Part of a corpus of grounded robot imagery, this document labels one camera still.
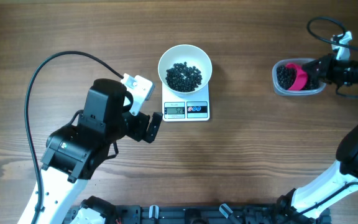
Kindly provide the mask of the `pink measuring scoop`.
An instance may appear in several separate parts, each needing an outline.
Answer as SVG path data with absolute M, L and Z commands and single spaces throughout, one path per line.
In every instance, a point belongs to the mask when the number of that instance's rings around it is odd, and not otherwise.
M 288 63 L 285 65 L 285 68 L 294 69 L 296 71 L 295 81 L 288 90 L 289 91 L 302 90 L 308 81 L 308 74 L 302 69 L 302 66 L 295 63 Z

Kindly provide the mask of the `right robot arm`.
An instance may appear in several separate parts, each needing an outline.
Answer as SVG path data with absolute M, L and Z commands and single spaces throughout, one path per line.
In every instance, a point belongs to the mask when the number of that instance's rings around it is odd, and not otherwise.
M 302 69 L 337 87 L 358 84 L 358 62 L 329 54 L 306 63 Z M 277 210 L 287 222 L 316 220 L 332 204 L 358 191 L 358 125 L 340 142 L 336 160 L 321 175 L 304 187 L 293 189 L 277 202 Z

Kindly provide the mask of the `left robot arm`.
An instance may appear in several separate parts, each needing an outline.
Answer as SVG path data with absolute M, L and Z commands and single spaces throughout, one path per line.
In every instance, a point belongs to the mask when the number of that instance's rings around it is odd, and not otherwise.
M 154 141 L 162 114 L 140 112 L 154 87 L 140 76 L 94 81 L 85 107 L 73 116 L 78 123 L 69 122 L 48 137 L 38 169 L 41 180 L 19 223 L 62 223 L 97 167 L 117 156 L 109 150 L 118 140 L 128 136 L 137 142 Z

